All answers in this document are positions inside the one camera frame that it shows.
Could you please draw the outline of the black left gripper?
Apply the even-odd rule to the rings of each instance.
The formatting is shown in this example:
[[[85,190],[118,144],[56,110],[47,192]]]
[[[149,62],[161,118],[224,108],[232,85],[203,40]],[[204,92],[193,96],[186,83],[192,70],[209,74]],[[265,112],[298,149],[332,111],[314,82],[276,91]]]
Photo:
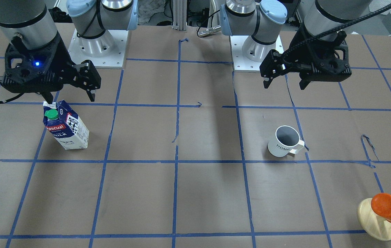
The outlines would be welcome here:
[[[348,79],[352,75],[352,70],[349,65],[345,31],[336,33],[336,37],[331,38],[330,41],[318,38],[294,48],[295,45],[311,37],[306,28],[301,27],[290,43],[288,55],[285,56],[286,69],[299,72],[300,89],[305,90],[312,82],[342,82]],[[276,49],[269,50],[260,64],[264,88],[268,89],[276,77],[285,74],[287,71],[283,68],[282,55]]]

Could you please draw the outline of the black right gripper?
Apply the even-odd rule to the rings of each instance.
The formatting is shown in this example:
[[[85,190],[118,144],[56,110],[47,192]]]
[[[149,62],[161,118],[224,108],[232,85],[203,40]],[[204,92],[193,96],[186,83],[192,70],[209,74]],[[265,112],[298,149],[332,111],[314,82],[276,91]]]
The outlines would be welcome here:
[[[40,93],[47,103],[53,103],[52,92],[64,84],[86,91],[91,102],[101,88],[101,76],[91,60],[75,64],[60,36],[43,47],[27,49],[23,37],[15,34],[5,53],[5,73],[1,86],[11,93]]]

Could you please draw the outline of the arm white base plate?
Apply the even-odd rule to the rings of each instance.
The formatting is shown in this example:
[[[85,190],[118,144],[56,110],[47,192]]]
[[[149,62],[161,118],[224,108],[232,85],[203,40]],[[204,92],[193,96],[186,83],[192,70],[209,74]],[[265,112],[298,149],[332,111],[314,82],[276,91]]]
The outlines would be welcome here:
[[[259,44],[250,35],[230,36],[230,43],[235,72],[259,72],[260,64],[271,49],[284,52],[280,36],[270,45]]]
[[[97,69],[123,69],[129,31],[106,30],[96,39],[77,37],[74,30],[68,52],[74,63],[90,60]]]

